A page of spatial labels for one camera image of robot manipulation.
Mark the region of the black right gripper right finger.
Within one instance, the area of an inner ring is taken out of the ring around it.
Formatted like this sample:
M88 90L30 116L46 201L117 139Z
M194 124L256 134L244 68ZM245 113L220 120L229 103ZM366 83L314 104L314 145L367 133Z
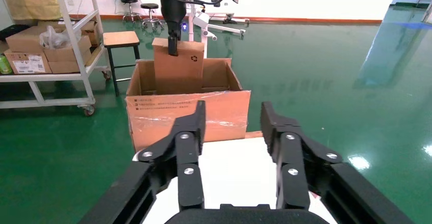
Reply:
M314 193L338 223L411 223L337 152L307 137L297 120L277 114L270 102L261 104L260 128L277 165L278 209L308 210Z

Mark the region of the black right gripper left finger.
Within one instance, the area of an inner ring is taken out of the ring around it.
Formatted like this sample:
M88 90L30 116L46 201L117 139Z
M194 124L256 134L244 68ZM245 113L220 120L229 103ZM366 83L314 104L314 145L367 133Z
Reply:
M142 223L173 178L178 179L179 212L167 223L186 223L184 211L204 209L198 158L206 126L205 101L195 112L176 118L170 133L139 151L126 171L103 194L80 223Z

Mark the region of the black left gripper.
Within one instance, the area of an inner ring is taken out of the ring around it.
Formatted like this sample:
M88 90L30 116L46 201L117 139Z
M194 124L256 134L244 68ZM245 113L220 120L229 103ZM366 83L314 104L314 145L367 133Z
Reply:
M181 39L181 23L186 15L186 5L177 0L160 0L161 13L168 25L168 53L178 56L177 42Z

